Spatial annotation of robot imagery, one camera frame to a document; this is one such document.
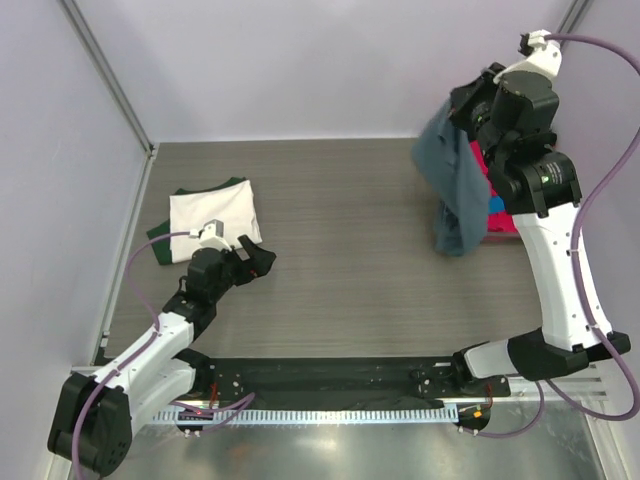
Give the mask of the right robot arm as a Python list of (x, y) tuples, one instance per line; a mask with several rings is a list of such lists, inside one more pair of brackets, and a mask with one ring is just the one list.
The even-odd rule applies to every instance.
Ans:
[(606, 317), (589, 323), (584, 299), (598, 298), (592, 279), (575, 285), (572, 229), (582, 198), (575, 166), (555, 148), (551, 123), (559, 97), (546, 76), (511, 71), (499, 63), (451, 93), (450, 119), (477, 142), (492, 189), (524, 243), (542, 312), (540, 327), (507, 340), (474, 345), (454, 354), (453, 388), (473, 395), (487, 378), (564, 377), (614, 354), (631, 341)]

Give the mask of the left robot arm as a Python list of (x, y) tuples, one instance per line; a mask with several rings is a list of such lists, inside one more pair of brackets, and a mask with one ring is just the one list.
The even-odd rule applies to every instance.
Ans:
[(200, 399), (211, 391), (209, 359), (190, 346), (215, 319), (222, 297), (266, 276), (276, 260), (248, 236), (238, 241), (244, 256), (201, 234), (178, 290), (153, 313), (151, 327), (103, 367), (74, 372), (63, 383), (47, 448), (70, 461), (76, 478), (111, 475), (153, 415), (183, 395)]

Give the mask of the grey blue t shirt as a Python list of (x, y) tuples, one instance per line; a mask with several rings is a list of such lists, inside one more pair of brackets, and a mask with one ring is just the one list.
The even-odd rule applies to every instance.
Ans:
[(434, 221), (435, 248), (448, 256), (464, 256), (488, 233), (490, 188), (467, 134), (449, 118), (445, 101), (411, 148), (418, 172), (438, 197)]

